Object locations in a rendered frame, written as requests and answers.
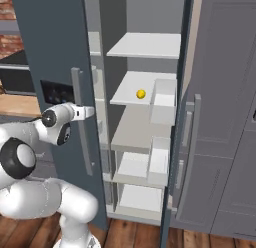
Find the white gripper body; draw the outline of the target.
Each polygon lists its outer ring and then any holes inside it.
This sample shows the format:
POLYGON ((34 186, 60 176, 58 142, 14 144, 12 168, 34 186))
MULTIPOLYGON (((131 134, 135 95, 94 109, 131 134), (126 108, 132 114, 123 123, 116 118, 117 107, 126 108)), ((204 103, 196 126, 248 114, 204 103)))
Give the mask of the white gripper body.
POLYGON ((83 106, 82 107, 82 119, 92 117, 95 114, 95 108, 93 106, 83 106))

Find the dark grey fridge door with bins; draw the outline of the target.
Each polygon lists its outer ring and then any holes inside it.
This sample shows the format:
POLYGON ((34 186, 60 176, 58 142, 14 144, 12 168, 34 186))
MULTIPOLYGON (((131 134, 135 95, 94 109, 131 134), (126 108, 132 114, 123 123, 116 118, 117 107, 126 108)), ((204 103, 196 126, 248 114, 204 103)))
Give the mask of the dark grey fridge door with bins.
POLYGON ((164 190, 164 200, 162 208, 161 226, 160 226, 160 240, 158 248, 166 248, 168 239, 168 232, 171 218, 171 208, 168 205, 172 201, 171 195, 174 189, 174 174, 176 171, 175 156, 179 151, 178 143, 180 142, 180 128, 183 123, 183 116, 186 103, 182 98, 182 90, 184 83, 184 70, 186 65, 187 50, 189 44, 190 26, 191 26, 191 15, 193 10, 194 0, 184 0, 183 8, 183 19, 181 29, 181 47, 180 57, 177 64, 177 112, 175 118, 175 126, 171 129, 171 145, 170 145, 170 156, 169 156, 169 175, 168 184, 164 190))

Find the black kitchen appliance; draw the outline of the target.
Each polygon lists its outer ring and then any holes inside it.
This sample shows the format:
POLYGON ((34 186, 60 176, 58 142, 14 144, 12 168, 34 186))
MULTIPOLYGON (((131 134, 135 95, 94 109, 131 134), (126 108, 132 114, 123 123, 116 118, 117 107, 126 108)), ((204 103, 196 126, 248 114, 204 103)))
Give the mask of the black kitchen appliance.
POLYGON ((7 94, 35 95, 35 89, 29 70, 2 69, 1 65, 27 66, 28 62, 24 50, 0 59, 0 81, 7 94))

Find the grey tall cupboards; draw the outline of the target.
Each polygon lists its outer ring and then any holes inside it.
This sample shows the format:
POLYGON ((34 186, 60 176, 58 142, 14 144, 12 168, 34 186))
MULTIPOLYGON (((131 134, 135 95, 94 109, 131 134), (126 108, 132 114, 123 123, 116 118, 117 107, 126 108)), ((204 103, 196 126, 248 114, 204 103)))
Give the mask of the grey tall cupboards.
POLYGON ((256 241, 256 0, 194 0, 183 88, 170 224, 256 241), (179 221, 195 94, 199 128, 179 221))

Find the dark grey fridge door with display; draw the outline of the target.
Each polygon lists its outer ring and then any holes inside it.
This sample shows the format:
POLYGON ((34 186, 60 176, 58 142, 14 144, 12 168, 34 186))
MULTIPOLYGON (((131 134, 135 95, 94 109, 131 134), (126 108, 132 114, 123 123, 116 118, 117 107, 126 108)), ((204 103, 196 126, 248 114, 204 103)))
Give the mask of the dark grey fridge door with display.
MULTIPOLYGON (((71 69, 79 68, 83 106, 94 106, 85 0, 12 0, 24 44, 39 107, 42 111, 57 96, 44 91, 44 81, 73 88, 71 69)), ((93 194, 99 203, 93 224, 105 230, 108 226, 103 185, 98 125, 95 116, 85 120, 86 136, 93 175, 87 174, 78 122, 71 124, 71 138, 52 148, 59 178, 93 194)))

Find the white fridge shelf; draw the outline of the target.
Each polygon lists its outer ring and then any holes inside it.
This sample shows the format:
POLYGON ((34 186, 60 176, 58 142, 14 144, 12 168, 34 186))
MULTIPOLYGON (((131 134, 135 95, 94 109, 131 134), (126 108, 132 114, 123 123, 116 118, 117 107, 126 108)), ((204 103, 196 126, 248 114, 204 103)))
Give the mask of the white fridge shelf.
POLYGON ((175 80, 176 75, 174 73, 128 71, 110 103, 114 105, 149 105, 157 79, 175 80), (146 92, 143 99, 136 96, 138 90, 146 92))
POLYGON ((108 56, 178 59, 181 35, 127 32, 108 52, 108 56))
POLYGON ((127 106, 111 142, 116 151, 147 154, 153 137, 169 138, 169 125, 153 124, 147 106, 127 106))

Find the open fridge with white interior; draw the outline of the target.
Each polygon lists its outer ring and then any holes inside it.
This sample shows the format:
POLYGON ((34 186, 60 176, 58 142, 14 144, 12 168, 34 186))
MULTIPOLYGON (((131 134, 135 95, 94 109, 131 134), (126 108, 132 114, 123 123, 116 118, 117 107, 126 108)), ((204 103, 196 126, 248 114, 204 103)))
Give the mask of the open fridge with white interior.
POLYGON ((178 59, 108 56, 107 52, 127 33, 180 34, 184 0, 85 0, 92 62, 96 114, 107 213, 123 220, 158 225, 151 221, 116 212, 119 182, 115 152, 111 142, 127 106, 110 103, 128 71, 174 73, 178 59))

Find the white door bin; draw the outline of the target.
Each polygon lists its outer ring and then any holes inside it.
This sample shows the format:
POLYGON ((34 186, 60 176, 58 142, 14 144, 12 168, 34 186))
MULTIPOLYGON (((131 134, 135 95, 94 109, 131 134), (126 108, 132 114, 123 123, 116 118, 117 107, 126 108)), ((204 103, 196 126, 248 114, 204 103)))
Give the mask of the white door bin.
POLYGON ((177 81, 157 79, 150 102, 150 121, 154 124, 175 125, 177 81))
POLYGON ((148 166, 148 182, 153 185, 166 186, 169 174, 170 139, 153 137, 148 166))

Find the white fridge drawer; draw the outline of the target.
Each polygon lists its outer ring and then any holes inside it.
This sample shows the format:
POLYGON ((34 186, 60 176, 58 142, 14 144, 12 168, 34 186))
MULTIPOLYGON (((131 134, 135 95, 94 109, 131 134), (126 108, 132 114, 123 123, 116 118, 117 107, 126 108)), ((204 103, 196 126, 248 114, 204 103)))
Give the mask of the white fridge drawer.
POLYGON ((116 172, 113 180, 119 183, 162 188, 150 184, 148 178, 149 154, 115 152, 116 172))
POLYGON ((162 189, 123 183, 118 185, 116 212, 119 214, 161 221, 162 204, 162 189))

